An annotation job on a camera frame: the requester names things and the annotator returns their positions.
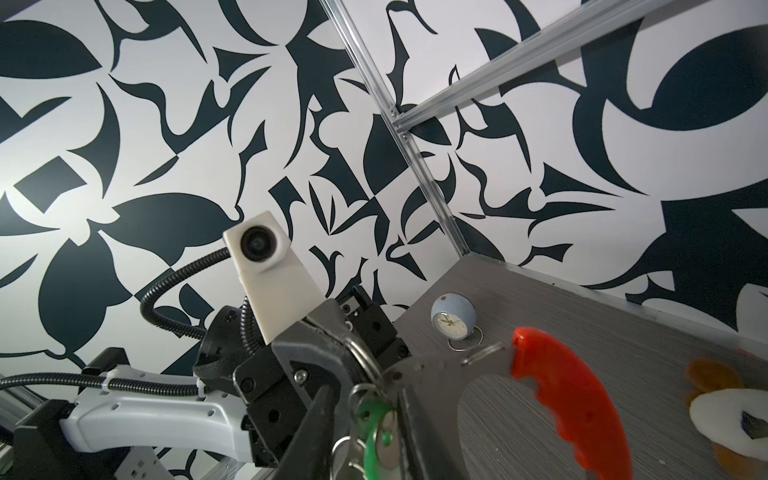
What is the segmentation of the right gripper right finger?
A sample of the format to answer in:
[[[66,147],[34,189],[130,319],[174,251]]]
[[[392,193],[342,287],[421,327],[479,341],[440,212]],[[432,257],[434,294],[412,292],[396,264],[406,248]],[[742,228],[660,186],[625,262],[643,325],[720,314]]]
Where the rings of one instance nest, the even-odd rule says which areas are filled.
[[[465,478],[413,387],[399,390],[397,415],[403,479]]]

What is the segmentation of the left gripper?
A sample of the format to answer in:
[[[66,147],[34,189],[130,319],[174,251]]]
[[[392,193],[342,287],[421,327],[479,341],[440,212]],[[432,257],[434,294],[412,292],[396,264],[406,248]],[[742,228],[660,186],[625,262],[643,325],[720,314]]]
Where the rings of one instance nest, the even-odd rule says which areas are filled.
[[[296,437],[317,391],[327,386],[336,402],[331,434],[350,426],[348,396],[366,382],[352,352],[316,322],[334,322],[365,347],[381,369],[409,357],[406,343],[360,286],[324,303],[312,317],[266,343],[257,332],[242,335],[242,311],[226,306],[214,318],[198,353],[194,373],[207,387],[239,396],[246,404],[240,428],[249,437],[252,460],[275,468]]]

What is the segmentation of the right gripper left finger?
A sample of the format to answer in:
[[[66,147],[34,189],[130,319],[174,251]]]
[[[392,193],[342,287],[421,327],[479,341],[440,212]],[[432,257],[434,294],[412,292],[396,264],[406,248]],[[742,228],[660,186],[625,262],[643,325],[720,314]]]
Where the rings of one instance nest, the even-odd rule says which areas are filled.
[[[328,386],[316,393],[273,480],[318,480],[330,478],[336,395]]]

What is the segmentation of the small green key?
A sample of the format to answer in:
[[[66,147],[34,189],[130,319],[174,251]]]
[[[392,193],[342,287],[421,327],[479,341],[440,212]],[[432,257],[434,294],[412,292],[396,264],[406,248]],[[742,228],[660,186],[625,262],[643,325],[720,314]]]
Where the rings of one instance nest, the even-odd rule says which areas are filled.
[[[384,399],[367,395],[355,418],[364,438],[362,467],[366,479],[397,479],[401,454],[395,408]]]

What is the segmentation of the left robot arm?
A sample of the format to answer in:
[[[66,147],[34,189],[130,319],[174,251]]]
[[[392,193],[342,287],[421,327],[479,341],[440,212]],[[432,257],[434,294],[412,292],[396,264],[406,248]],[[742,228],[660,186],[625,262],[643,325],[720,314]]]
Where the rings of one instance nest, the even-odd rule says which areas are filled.
[[[48,400],[1,439],[14,449],[16,479],[159,479],[138,449],[204,450],[273,470],[278,479],[377,475],[384,371],[411,352],[368,294],[354,287],[290,313],[274,338],[275,300],[247,296],[207,330],[191,377],[133,369],[120,348],[88,373],[6,377],[3,389],[71,386],[73,401]]]

